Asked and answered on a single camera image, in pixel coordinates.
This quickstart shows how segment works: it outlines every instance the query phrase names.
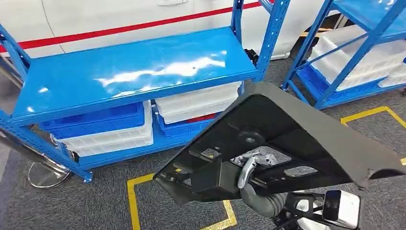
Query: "black bracket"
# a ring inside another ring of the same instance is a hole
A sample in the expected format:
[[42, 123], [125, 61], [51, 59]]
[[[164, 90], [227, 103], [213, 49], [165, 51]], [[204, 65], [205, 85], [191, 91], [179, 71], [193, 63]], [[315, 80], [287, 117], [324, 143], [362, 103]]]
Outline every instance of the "black bracket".
[[[230, 159], [260, 146], [291, 159], [253, 172], [249, 183], [260, 195], [350, 182], [364, 188], [369, 179], [406, 173], [392, 150], [275, 86], [259, 83], [180, 150], [154, 180], [179, 204], [238, 199], [241, 167]], [[316, 172], [287, 173], [300, 166]]]

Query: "blue metal shelf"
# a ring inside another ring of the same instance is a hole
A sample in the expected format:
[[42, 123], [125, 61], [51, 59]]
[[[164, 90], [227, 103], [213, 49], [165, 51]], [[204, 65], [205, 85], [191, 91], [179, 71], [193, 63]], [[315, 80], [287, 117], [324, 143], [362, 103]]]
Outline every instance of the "blue metal shelf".
[[25, 81], [13, 115], [0, 110], [0, 127], [84, 182], [92, 180], [87, 169], [185, 145], [196, 133], [165, 137], [154, 117], [153, 145], [80, 157], [76, 163], [24, 125], [235, 81], [263, 80], [290, 0], [261, 2], [271, 15], [256, 65], [241, 45], [244, 0], [234, 0], [229, 27], [41, 58], [30, 58], [0, 25], [0, 44]]
[[11, 121], [27, 125], [256, 73], [229, 27], [35, 58]]
[[[322, 76], [322, 74], [311, 65], [305, 66], [303, 69], [298, 70], [297, 77], [300, 79], [304, 87], [309, 91], [314, 99], [319, 100], [325, 91], [330, 87], [330, 84]], [[406, 84], [395, 85], [385, 88], [380, 88], [378, 83], [386, 76], [362, 85], [348, 88], [341, 91], [334, 91], [319, 109], [332, 107], [338, 104], [355, 101], [361, 98], [373, 96], [393, 89], [406, 87]]]
[[[293, 81], [293, 79], [297, 77], [316, 100], [313, 106], [317, 109], [323, 109], [405, 87], [405, 85], [396, 85], [380, 88], [378, 87], [378, 82], [382, 79], [379, 79], [350, 89], [342, 91], [336, 90], [375, 44], [406, 38], [406, 24], [404, 23], [406, 22], [406, 12], [404, 12], [404, 8], [406, 8], [406, 0], [325, 0], [281, 88], [287, 90], [290, 87], [300, 100], [309, 103]], [[302, 61], [308, 49], [311, 47], [318, 29], [332, 9], [342, 12], [363, 28], [366, 33], [303, 64]], [[363, 37], [366, 37], [366, 39], [362, 42], [358, 51], [331, 84], [326, 82], [321, 73], [310, 66], [312, 62]]]
[[[388, 13], [393, 0], [335, 0], [332, 8], [340, 11], [359, 27], [369, 32]], [[406, 11], [402, 11], [381, 35], [377, 43], [406, 39]]]
[[153, 116], [152, 129], [154, 135], [154, 144], [134, 149], [126, 149], [87, 157], [80, 157], [79, 167], [83, 170], [91, 169], [106, 164], [125, 161], [134, 157], [144, 156], [154, 152], [168, 150], [178, 146], [183, 146], [189, 143], [189, 141], [192, 140], [198, 134], [192, 133], [188, 135], [168, 138], [164, 135], [163, 131], [160, 129], [156, 116]]

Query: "plastic storage bin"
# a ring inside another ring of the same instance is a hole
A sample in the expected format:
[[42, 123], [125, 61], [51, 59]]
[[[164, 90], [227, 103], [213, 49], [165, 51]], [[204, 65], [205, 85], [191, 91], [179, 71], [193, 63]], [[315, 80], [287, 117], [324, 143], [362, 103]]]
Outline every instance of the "plastic storage bin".
[[172, 114], [174, 109], [179, 112], [193, 110], [224, 100], [230, 95], [237, 95], [237, 90], [240, 85], [241, 82], [238, 81], [168, 97], [156, 98], [155, 102], [157, 103], [161, 115], [166, 118], [167, 114]]
[[144, 119], [143, 103], [138, 102], [42, 122], [39, 127], [56, 139], [64, 139], [138, 127], [144, 124]]
[[[326, 81], [326, 78], [324, 78], [324, 76], [311, 65], [305, 66], [303, 69], [298, 70], [297, 76], [304, 83], [304, 86], [312, 94], [312, 96], [317, 99], [320, 98], [330, 86], [330, 84]], [[336, 101], [338, 99], [346, 100], [373, 92], [379, 88], [378, 82], [380, 82], [382, 79], [377, 79], [342, 91], [334, 91], [329, 96], [327, 101]]]
[[163, 117], [165, 124], [172, 124], [191, 118], [224, 111], [229, 105], [231, 105], [231, 103], [236, 100], [237, 97], [238, 93], [236, 93], [236, 95], [229, 95], [228, 98], [222, 99], [221, 101], [212, 101], [213, 104], [204, 105], [202, 107], [195, 107], [186, 111], [175, 108], [172, 111], [167, 110], [165, 114], [162, 114], [161, 111], [159, 111], [159, 114]]
[[[309, 59], [314, 59], [318, 56], [322, 55], [317, 49], [313, 49], [312, 54]], [[326, 81], [329, 84], [332, 84], [334, 79], [329, 79], [326, 75], [331, 75], [331, 73], [335, 74], [336, 76], [339, 74], [341, 69], [338, 69], [334, 62], [329, 62], [328, 59], [321, 58], [319, 61], [311, 64], [315, 69], [317, 69], [322, 76], [326, 78]], [[377, 79], [382, 79], [389, 75], [389, 73], [400, 64], [392, 65], [392, 66], [384, 66], [383, 68], [374, 69], [367, 71], [365, 73], [360, 73], [358, 76], [346, 77], [342, 83], [337, 87], [336, 91], [342, 91], [345, 89], [349, 89], [351, 87], [355, 87], [357, 85], [362, 85], [371, 81], [375, 81]]]
[[382, 80], [381, 82], [378, 83], [378, 86], [381, 88], [389, 87], [389, 86], [394, 86], [394, 85], [400, 85], [400, 84], [406, 84], [406, 73], [403, 75], [397, 75], [397, 76], [389, 76]]
[[186, 120], [186, 121], [179, 121], [172, 124], [165, 124], [164, 119], [159, 113], [156, 113], [159, 126], [161, 130], [164, 132], [166, 137], [175, 137], [175, 136], [182, 136], [190, 133], [198, 133], [206, 128], [218, 114], [213, 114], [212, 118], [209, 119], [194, 119]]
[[151, 102], [143, 102], [145, 121], [142, 126], [115, 131], [57, 139], [79, 156], [89, 156], [111, 151], [153, 144]]
[[[357, 25], [343, 27], [337, 30], [323, 32], [320, 39], [313, 50], [319, 55], [324, 54], [338, 46], [364, 34], [365, 31], [362, 30]], [[354, 56], [355, 52], [359, 49], [361, 44], [366, 38], [360, 39], [356, 42], [351, 43], [348, 46], [331, 53], [321, 60], [318, 60], [312, 65], [316, 67], [320, 72], [323, 73], [328, 82], [333, 82], [339, 72], [344, 68], [348, 61]], [[312, 55], [311, 59], [318, 57], [317, 55]], [[355, 66], [352, 72], [347, 76], [347, 78], [356, 78], [367, 72], [380, 69], [383, 66], [393, 67], [402, 63], [403, 59], [406, 57], [406, 41], [399, 40], [390, 43], [384, 43], [375, 45], [371, 51], [369, 51], [364, 58]], [[334, 69], [325, 68], [322, 66], [323, 60], [330, 65], [334, 65]]]

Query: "red stripe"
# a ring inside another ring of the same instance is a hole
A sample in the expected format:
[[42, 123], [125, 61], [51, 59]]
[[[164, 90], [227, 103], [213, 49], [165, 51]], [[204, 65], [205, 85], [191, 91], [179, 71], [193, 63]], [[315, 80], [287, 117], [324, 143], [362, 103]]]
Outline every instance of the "red stripe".
[[[259, 2], [248, 3], [248, 4], [244, 4], [244, 9], [254, 8], [254, 7], [258, 7], [258, 6], [260, 6]], [[25, 42], [19, 42], [19, 44], [21, 45], [21, 47], [23, 49], [29, 49], [29, 48], [35, 48], [35, 47], [41, 47], [41, 46], [49, 46], [49, 45], [55, 45], [55, 44], [60, 44], [60, 43], [65, 43], [65, 42], [73, 42], [73, 41], [88, 39], [88, 38], [92, 38], [92, 37], [118, 34], [118, 33], [128, 32], [128, 31], [132, 31], [132, 30], [139, 30], [139, 29], [149, 28], [149, 27], [158, 26], [158, 25], [165, 25], [165, 24], [177, 23], [177, 22], [182, 22], [182, 21], [187, 21], [187, 20], [192, 20], [192, 19], [197, 19], [197, 18], [209, 17], [209, 16], [213, 16], [213, 15], [217, 15], [217, 14], [228, 13], [231, 11], [232, 11], [232, 7], [227, 7], [227, 8], [223, 8], [223, 9], [214, 10], [214, 11], [195, 13], [195, 14], [191, 14], [191, 15], [186, 15], [186, 16], [181, 16], [181, 17], [176, 17], [176, 18], [169, 18], [169, 19], [159, 20], [159, 21], [154, 21], [154, 22], [141, 23], [141, 24], [136, 24], [136, 25], [129, 25], [129, 26], [124, 26], [124, 27], [119, 27], [119, 28], [113, 28], [113, 29], [108, 29], [108, 30], [99, 30], [99, 31], [87, 32], [87, 33], [82, 33], [82, 34], [73, 34], [73, 35], [66, 35], [66, 36], [61, 36], [61, 37], [51, 37], [51, 38], [44, 38], [44, 39], [38, 39], [38, 40], [32, 40], [32, 41], [25, 41]], [[4, 47], [0, 46], [0, 52], [6, 52]]]

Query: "yellow tape marking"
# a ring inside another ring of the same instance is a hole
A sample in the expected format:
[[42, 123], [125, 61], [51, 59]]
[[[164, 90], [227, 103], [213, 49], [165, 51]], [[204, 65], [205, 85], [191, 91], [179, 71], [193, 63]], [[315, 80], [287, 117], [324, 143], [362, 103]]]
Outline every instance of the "yellow tape marking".
[[[340, 122], [343, 125], [348, 127], [347, 123], [350, 121], [357, 120], [357, 119], [360, 119], [360, 118], [363, 118], [366, 116], [370, 116], [373, 114], [377, 114], [380, 112], [384, 112], [384, 111], [387, 111], [397, 122], [399, 122], [403, 127], [406, 128], [406, 122], [403, 119], [401, 119], [395, 112], [393, 112], [393, 110], [390, 109], [388, 106], [381, 106], [381, 107], [363, 111], [363, 112], [360, 112], [360, 113], [357, 113], [354, 115], [346, 116], [346, 117], [341, 118]], [[406, 158], [403, 158], [400, 161], [401, 161], [402, 165], [406, 165]]]
[[[128, 202], [130, 204], [130, 215], [131, 215], [131, 222], [133, 226], [133, 230], [140, 230], [139, 224], [139, 217], [138, 217], [138, 209], [137, 209], [137, 200], [135, 197], [135, 190], [134, 186], [136, 184], [141, 184], [147, 181], [152, 180], [154, 176], [153, 173], [141, 176], [135, 179], [131, 179], [127, 181], [127, 191], [128, 191]], [[224, 208], [226, 209], [227, 219], [210, 225], [202, 230], [223, 230], [225, 228], [237, 225], [237, 219], [234, 214], [233, 208], [231, 207], [231, 203], [229, 200], [223, 200]]]

